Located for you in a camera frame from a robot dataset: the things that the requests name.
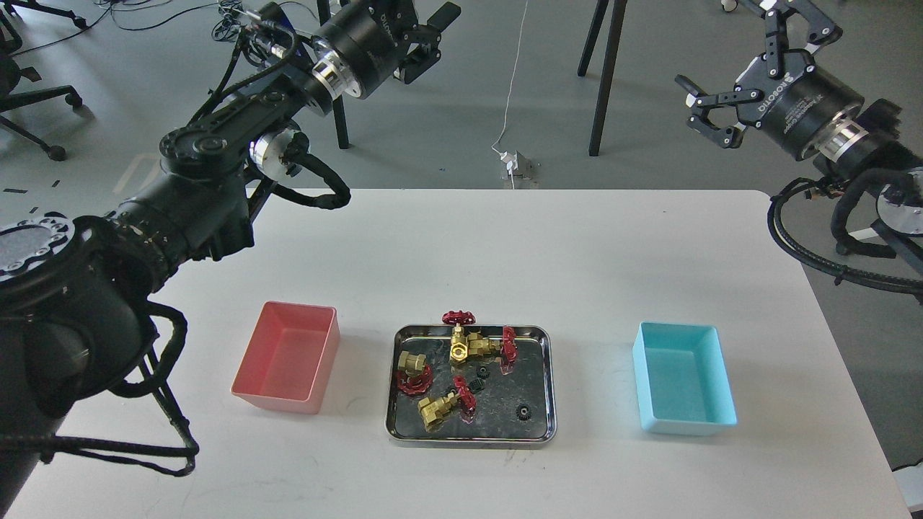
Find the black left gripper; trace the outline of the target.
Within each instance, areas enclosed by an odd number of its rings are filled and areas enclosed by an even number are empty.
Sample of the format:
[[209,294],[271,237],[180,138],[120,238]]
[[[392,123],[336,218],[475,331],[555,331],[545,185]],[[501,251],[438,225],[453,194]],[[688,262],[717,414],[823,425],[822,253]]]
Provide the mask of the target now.
[[348,92],[365,99],[392,73],[412,84],[438,63],[442,34],[461,13],[458,4],[442,4],[416,26],[418,46],[406,55],[410,44],[402,33],[418,23],[412,1],[350,1],[314,33],[311,45],[319,57],[333,50],[352,76]]

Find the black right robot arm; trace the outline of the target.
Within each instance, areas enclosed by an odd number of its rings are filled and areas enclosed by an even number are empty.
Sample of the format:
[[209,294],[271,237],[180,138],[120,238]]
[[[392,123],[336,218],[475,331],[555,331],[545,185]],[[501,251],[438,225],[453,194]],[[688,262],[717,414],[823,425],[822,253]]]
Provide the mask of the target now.
[[720,148],[738,148],[749,128],[764,131],[797,161],[812,159],[821,179],[798,178],[771,198],[767,223],[774,242],[796,260],[847,282],[921,298],[921,279],[840,264],[799,244],[782,223],[797,194],[835,198],[830,231],[841,255],[896,259],[921,270],[921,158],[900,144],[900,107],[864,99],[822,69],[817,50],[843,34],[810,1],[749,1],[765,25],[764,52],[732,91],[709,94],[683,75],[688,126]]

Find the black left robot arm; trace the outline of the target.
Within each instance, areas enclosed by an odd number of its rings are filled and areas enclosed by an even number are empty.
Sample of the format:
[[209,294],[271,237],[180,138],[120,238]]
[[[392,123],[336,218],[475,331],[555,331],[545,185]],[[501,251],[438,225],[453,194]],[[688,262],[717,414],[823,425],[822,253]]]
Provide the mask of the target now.
[[[426,21],[412,1],[353,1],[308,37],[280,4],[247,11],[218,88],[159,142],[162,176],[105,216],[47,213],[2,229],[2,512],[57,453],[187,476],[199,445],[168,378],[187,319],[151,301],[182,263],[255,243],[270,196],[335,210],[350,188],[311,154],[293,121],[365,99],[386,79],[414,82],[441,59],[458,4]],[[63,436],[73,405],[103,391],[147,395],[178,447]]]

